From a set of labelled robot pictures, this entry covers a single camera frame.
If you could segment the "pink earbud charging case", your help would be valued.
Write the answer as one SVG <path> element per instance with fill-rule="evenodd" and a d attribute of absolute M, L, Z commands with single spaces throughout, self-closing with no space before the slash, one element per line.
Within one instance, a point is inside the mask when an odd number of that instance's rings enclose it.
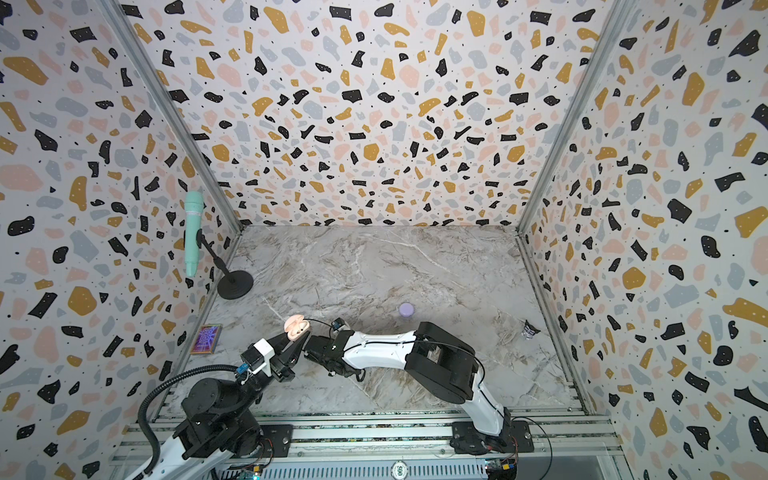
<path fill-rule="evenodd" d="M 290 341 L 296 341 L 310 329 L 310 323 L 303 315 L 292 315 L 284 324 L 284 332 Z"/>

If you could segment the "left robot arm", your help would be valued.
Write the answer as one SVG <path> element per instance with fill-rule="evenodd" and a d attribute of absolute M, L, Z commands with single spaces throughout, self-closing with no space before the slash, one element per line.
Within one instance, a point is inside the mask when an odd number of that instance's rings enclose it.
<path fill-rule="evenodd" d="M 294 378 L 292 367 L 309 339 L 306 321 L 287 327 L 269 340 L 261 339 L 241 355 L 238 366 L 213 364 L 196 367 L 167 379 L 147 394 L 138 409 L 137 423 L 150 447 L 151 457 L 128 474 L 129 479 L 202 479 L 224 468 L 233 459 L 239 469 L 263 469 L 255 460 L 262 455 L 270 464 L 288 455 L 293 427 L 287 424 L 263 427 L 251 407 L 274 381 Z M 165 441 L 158 440 L 148 419 L 153 400 L 181 381 L 204 373 L 224 372 L 229 376 L 203 378 L 182 400 L 185 414 Z"/>

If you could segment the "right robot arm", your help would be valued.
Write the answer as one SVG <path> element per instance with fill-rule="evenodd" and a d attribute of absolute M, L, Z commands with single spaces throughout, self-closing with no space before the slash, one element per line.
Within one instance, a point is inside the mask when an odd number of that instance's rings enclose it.
<path fill-rule="evenodd" d="M 396 335 L 353 330 L 313 335 L 304 354 L 329 373 L 358 382 L 369 369 L 404 371 L 433 396 L 461 406 L 478 433 L 500 437 L 504 432 L 506 412 L 486 388 L 486 370 L 475 350 L 434 323 Z"/>

